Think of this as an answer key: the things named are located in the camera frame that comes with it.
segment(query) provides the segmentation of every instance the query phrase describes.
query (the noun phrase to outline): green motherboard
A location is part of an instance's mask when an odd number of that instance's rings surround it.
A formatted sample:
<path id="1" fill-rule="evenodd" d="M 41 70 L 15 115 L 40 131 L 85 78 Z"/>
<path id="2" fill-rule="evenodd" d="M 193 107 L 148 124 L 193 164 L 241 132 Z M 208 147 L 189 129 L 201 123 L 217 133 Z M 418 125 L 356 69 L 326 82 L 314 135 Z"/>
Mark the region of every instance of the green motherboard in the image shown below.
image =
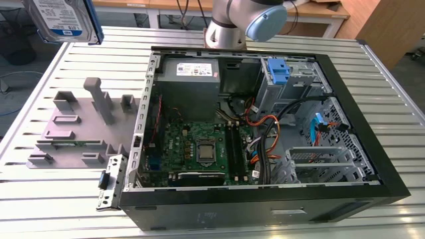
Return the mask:
<path id="1" fill-rule="evenodd" d="M 167 125 L 163 156 L 159 159 L 157 170 L 161 173 L 151 174 L 151 182 L 155 187 L 168 187 L 168 174 L 167 172 L 220 172 L 225 174 L 225 185 L 246 185 L 248 181 L 237 180 L 229 176 L 229 164 L 228 164 L 228 151 L 227 151 L 227 138 L 225 138 L 225 124 L 217 123 L 181 123 L 175 122 Z M 249 126 L 237 127 L 240 134 L 240 145 L 244 149 L 246 139 L 252 135 Z M 204 154 L 215 157 L 215 162 L 201 163 L 199 162 L 199 156 L 203 152 L 199 152 L 200 142 L 211 144 L 209 149 L 213 152 L 205 152 Z M 246 158 L 245 152 L 240 152 L 242 156 L 242 163 L 245 171 Z"/>

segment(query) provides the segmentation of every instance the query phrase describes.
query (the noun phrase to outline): slotted metal surface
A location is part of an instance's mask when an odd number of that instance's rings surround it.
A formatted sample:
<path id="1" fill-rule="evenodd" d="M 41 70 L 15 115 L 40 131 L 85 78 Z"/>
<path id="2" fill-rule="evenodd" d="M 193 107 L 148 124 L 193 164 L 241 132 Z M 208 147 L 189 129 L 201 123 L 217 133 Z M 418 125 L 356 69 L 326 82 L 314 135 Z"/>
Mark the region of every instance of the slotted metal surface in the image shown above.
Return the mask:
<path id="1" fill-rule="evenodd" d="M 425 127 L 418 113 L 365 46 L 353 40 L 278 36 L 246 41 L 249 50 L 328 54 L 412 196 L 333 224 L 143 232 L 124 212 L 96 212 L 101 170 L 27 169 L 57 91 L 88 97 L 85 77 L 111 97 L 140 95 L 151 46 L 203 47 L 203 32 L 104 27 L 100 46 L 64 44 L 0 145 L 0 237 L 16 238 L 412 238 L 425 235 Z"/>

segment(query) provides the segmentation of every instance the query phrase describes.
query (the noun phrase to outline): blue drive bay latch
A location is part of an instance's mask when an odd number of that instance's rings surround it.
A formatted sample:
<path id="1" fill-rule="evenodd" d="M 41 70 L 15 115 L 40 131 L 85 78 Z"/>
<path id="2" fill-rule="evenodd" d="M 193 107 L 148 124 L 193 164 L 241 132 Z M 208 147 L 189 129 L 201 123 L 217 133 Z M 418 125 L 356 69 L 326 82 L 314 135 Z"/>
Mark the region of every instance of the blue drive bay latch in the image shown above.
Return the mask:
<path id="1" fill-rule="evenodd" d="M 284 85 L 289 79 L 289 67 L 286 66 L 284 59 L 269 58 L 268 59 L 268 70 L 273 77 L 273 83 Z"/>

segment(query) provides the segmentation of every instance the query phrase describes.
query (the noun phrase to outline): motherboard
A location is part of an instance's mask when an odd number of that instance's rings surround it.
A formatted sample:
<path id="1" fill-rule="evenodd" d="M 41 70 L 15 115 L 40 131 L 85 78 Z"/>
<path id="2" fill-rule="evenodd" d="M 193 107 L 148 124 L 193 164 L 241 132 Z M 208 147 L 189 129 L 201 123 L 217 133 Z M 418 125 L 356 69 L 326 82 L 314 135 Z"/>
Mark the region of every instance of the motherboard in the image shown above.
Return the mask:
<path id="1" fill-rule="evenodd" d="M 249 184 L 242 146 L 250 135 L 250 127 L 245 125 L 167 124 L 163 155 L 149 157 L 152 186 L 177 186 L 185 179 L 188 186 L 196 186 L 197 180 L 203 185 L 208 181 L 216 184 L 215 180 L 223 180 L 225 185 Z"/>

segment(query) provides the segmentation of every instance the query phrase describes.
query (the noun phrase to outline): power supply label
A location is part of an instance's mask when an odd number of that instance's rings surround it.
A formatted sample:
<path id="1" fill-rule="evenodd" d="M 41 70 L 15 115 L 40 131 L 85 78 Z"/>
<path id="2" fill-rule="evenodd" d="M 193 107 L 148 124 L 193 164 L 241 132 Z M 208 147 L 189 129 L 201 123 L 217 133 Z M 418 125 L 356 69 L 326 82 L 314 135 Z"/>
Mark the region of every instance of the power supply label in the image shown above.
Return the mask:
<path id="1" fill-rule="evenodd" d="M 209 63 L 179 63 L 177 76 L 213 76 L 213 66 Z"/>
<path id="2" fill-rule="evenodd" d="M 72 6 L 65 3 L 65 0 L 32 1 L 52 32 L 64 36 L 81 35 L 83 28 L 80 21 Z"/>

